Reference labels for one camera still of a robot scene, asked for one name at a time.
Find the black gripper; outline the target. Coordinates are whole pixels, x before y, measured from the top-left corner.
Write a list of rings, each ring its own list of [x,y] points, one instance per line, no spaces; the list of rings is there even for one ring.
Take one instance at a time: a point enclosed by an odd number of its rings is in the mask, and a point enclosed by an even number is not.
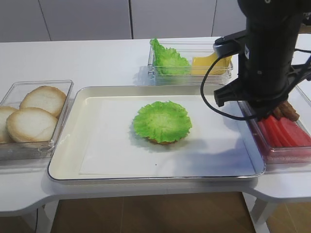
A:
[[[218,59],[238,54],[238,77],[214,91],[216,104],[222,107],[228,101],[245,101],[254,115],[240,117],[218,109],[215,112],[234,120],[262,118],[285,101],[297,84],[309,81],[310,59],[292,65],[297,38],[297,33],[285,30],[265,33],[244,30],[215,40]]]

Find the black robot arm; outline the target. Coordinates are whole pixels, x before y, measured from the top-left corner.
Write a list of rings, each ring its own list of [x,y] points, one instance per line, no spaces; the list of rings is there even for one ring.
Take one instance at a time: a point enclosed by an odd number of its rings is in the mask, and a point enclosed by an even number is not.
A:
[[[251,118],[266,117],[294,87],[311,78],[311,63],[293,65],[300,25],[311,11],[308,0],[241,0],[246,29],[217,39],[218,58],[238,56],[238,77],[214,91],[219,107],[245,101]]]

